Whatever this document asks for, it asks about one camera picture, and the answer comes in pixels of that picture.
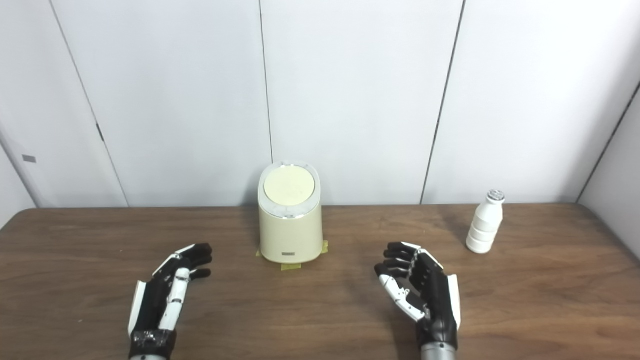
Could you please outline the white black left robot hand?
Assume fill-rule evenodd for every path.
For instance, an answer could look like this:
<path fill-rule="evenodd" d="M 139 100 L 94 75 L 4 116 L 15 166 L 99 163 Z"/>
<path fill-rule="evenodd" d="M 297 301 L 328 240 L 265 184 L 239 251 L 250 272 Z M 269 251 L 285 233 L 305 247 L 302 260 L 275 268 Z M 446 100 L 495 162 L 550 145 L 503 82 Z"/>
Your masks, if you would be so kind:
<path fill-rule="evenodd" d="M 208 243 L 174 251 L 149 281 L 137 281 L 127 327 L 130 360 L 169 360 L 178 340 L 178 321 L 190 282 L 208 278 L 213 261 Z"/>

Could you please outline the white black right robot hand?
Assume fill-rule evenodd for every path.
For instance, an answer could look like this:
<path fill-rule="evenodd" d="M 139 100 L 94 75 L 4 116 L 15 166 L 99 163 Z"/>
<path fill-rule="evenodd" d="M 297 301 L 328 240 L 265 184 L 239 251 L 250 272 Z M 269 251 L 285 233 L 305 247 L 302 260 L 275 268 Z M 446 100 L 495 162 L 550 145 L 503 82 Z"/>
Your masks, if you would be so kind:
<path fill-rule="evenodd" d="M 423 360 L 454 360 L 462 321 L 458 277 L 448 275 L 425 248 L 391 242 L 374 266 L 393 303 L 416 325 Z"/>

